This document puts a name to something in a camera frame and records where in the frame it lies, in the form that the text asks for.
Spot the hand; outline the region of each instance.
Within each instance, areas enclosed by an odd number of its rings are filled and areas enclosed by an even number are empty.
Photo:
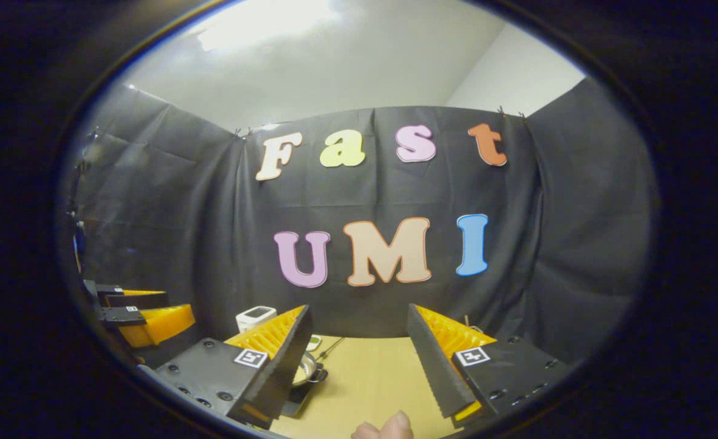
[[[413,439],[410,420],[403,411],[398,411],[378,430],[370,423],[363,423],[351,434],[351,439]]]

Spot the white box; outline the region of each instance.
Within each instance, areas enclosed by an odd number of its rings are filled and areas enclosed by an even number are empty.
[[[258,327],[262,323],[267,322],[267,320],[275,318],[277,315],[278,311],[269,306],[254,306],[248,309],[248,311],[237,314],[237,329],[240,330],[240,333],[243,333]]]

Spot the table surface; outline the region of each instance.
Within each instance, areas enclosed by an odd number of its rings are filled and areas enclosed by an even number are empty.
[[[322,336],[313,356],[339,337]],[[296,419],[281,416],[270,431],[293,439],[348,439],[363,422],[381,428],[398,410],[415,439],[453,434],[443,418],[409,337],[346,338],[320,360],[328,378],[314,388]]]

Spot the black fabric backdrop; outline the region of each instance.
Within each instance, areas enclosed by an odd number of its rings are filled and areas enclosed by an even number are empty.
[[[467,130],[488,123],[508,157],[479,158]],[[395,133],[426,125],[437,145],[428,162],[401,162]],[[234,316],[254,305],[286,311],[307,303],[318,334],[406,336],[410,302],[493,336],[522,334],[563,361],[592,352],[638,291],[649,256],[657,195],[644,142],[590,80],[523,120],[443,107],[361,109],[282,123],[245,138],[158,98],[117,87],[78,139],[88,171],[78,186],[86,225],[84,276],[129,289],[164,289],[191,303],[188,338],[229,337]],[[329,134],[362,133],[364,162],[326,168]],[[256,181],[270,137],[300,132],[281,176]],[[488,216],[488,269],[456,275],[457,218]],[[375,223],[387,243],[400,222],[429,219],[429,280],[368,287],[353,271],[347,223]],[[309,231],[331,235],[328,278],[289,283],[272,237],[300,236],[297,264],[312,269]],[[175,356],[182,345],[162,344]]]

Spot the white device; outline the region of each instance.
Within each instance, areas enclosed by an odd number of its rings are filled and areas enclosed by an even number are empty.
[[[254,308],[248,309],[248,311],[237,314],[235,317],[237,319],[237,329],[240,330],[240,333],[243,333],[258,327],[277,315],[278,311],[269,306],[254,306]]]
[[[308,342],[308,347],[306,348],[306,351],[315,351],[319,344],[321,344],[321,338],[317,335],[312,335],[311,340]]]

